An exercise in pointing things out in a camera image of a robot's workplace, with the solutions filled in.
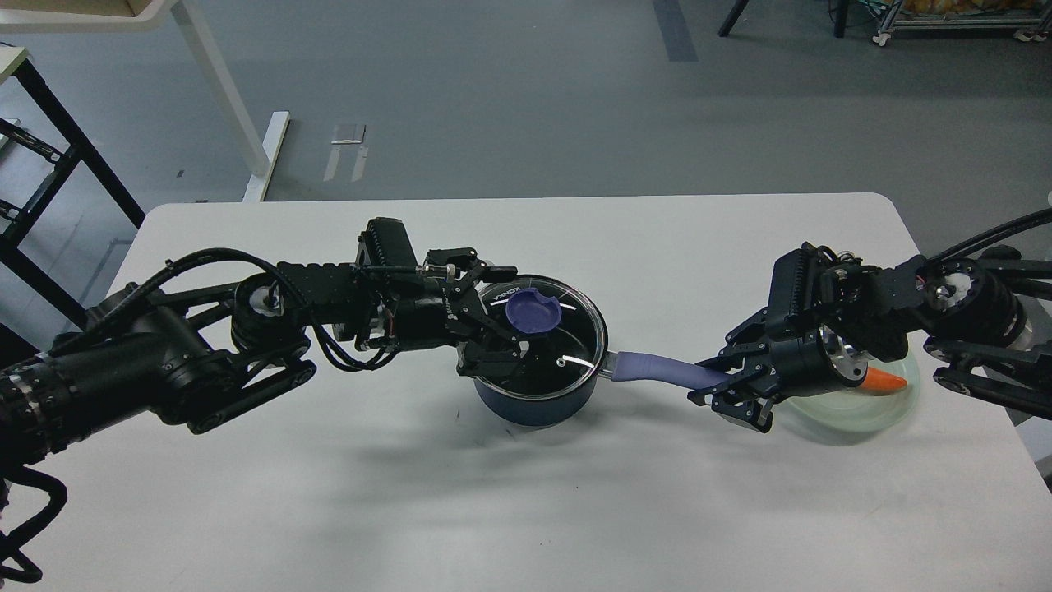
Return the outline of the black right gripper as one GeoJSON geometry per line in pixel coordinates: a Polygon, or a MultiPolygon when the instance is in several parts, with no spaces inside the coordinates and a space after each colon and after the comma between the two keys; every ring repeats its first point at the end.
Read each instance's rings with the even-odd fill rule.
{"type": "Polygon", "coordinates": [[[760,308],[729,330],[717,355],[696,363],[710,370],[700,371],[687,386],[688,400],[699,407],[758,433],[773,427],[775,402],[858,387],[870,359],[826,326],[796,340],[774,341],[770,349],[767,313],[760,308]],[[748,370],[768,366],[770,353],[773,370],[748,370]]]}

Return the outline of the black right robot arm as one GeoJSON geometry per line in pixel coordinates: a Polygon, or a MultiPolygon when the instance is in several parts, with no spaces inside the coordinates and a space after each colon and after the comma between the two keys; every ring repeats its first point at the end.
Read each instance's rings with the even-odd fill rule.
{"type": "Polygon", "coordinates": [[[1050,263],[1004,244],[1049,222],[1049,209],[1021,216],[895,267],[803,243],[775,261],[766,306],[700,363],[714,385],[688,399],[767,433],[774,405],[859,386],[869,359],[906,358],[908,335],[924,332],[942,387],[1049,419],[1050,344],[1026,336],[1019,295],[1050,299],[1050,263]]]}

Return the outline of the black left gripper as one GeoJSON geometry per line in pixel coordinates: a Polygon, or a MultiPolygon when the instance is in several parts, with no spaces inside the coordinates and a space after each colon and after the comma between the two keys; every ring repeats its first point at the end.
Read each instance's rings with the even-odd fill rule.
{"type": "Polygon", "coordinates": [[[394,351],[421,351],[457,342],[457,373],[481,380],[506,380],[521,372],[525,363],[522,333],[512,329],[504,308],[452,308],[447,293],[462,298],[477,292],[478,284],[504,284],[515,280],[515,266],[493,266],[477,261],[472,247],[431,250],[425,266],[437,272],[402,272],[390,275],[390,338],[394,351]]]}

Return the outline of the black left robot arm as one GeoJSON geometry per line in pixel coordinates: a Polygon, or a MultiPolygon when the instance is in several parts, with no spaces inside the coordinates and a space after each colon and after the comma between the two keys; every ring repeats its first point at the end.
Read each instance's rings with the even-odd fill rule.
{"type": "Polygon", "coordinates": [[[349,263],[271,263],[214,247],[165,263],[89,310],[82,332],[2,371],[2,465],[31,465],[151,411],[202,434],[308,382],[318,346],[345,373],[459,346],[463,376],[506,377],[521,331],[487,315],[479,284],[514,280],[472,247],[418,260],[378,217],[349,263]]]}

